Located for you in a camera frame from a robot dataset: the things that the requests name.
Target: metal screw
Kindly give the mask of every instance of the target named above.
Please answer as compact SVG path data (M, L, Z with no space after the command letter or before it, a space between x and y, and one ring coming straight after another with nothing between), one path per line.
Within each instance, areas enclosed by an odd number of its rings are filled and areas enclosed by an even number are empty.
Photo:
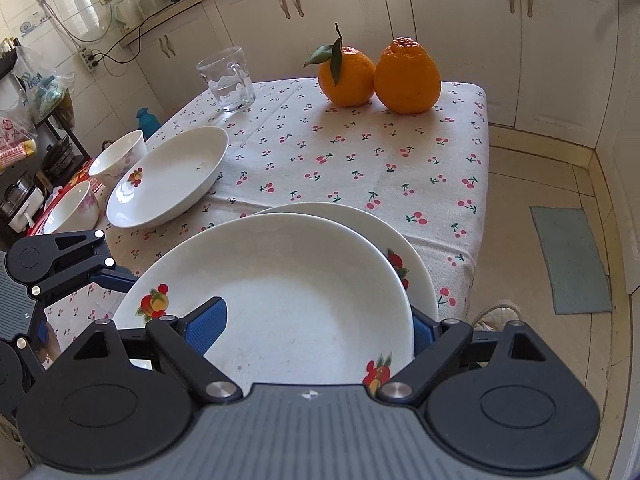
M215 381L207 384L205 391L207 395L211 397L217 397L219 399L226 399L236 394L238 387L228 381Z
M414 392L411 386L404 383L386 383L382 385L380 391L389 399L404 399Z

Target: electrical outlet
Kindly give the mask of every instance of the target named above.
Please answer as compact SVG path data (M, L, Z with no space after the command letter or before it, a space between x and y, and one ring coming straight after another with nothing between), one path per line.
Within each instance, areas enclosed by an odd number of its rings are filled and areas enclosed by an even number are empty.
M78 54L80 55L82 62L84 62L86 69L89 72L93 72L98 66L98 61L95 60L94 54L92 54L92 52L85 46L78 48Z

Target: shallow dish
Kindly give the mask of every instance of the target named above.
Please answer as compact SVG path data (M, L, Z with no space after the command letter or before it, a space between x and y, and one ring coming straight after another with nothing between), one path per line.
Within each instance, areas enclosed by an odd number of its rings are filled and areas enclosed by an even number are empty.
M331 202L297 202L271 207L258 214L278 212L319 216L364 236L392 264L409 302L431 319L438 320L438 300L429 271L414 247L385 221L361 209Z
M107 203L109 222L153 227L187 211L216 181L228 142L222 128L204 126L160 144L116 185Z
M207 229L154 263L113 320L139 328L212 296L226 301L228 321L205 357L245 393L255 382L361 383L372 373L381 383L412 359L398 276L368 240L336 222L274 213Z

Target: water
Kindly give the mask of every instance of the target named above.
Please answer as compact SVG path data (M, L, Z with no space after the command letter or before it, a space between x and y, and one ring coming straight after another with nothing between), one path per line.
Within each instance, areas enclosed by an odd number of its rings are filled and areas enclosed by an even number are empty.
M248 75L242 79L237 76L222 76L219 81L209 80L207 84L225 112L233 112L255 101L254 86Z

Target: dining table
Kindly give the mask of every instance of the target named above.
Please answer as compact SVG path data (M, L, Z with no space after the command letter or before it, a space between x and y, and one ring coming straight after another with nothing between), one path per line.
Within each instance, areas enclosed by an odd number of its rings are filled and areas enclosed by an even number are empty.
M116 263L140 276L181 242L223 222L286 203L338 203L402 234L429 271L440 319L465 319L486 209L484 91L443 82L433 108L400 115L375 95L359 107L336 107L315 78L254 88L255 102L236 112L223 112L207 89L146 142L154 150L200 126L228 133L217 180L187 211L153 228L120 229L106 217L108 191L97 189L95 228L104 231ZM406 279L410 286L411 273ZM92 283L47 306L61 348L95 319L113 317L123 296Z

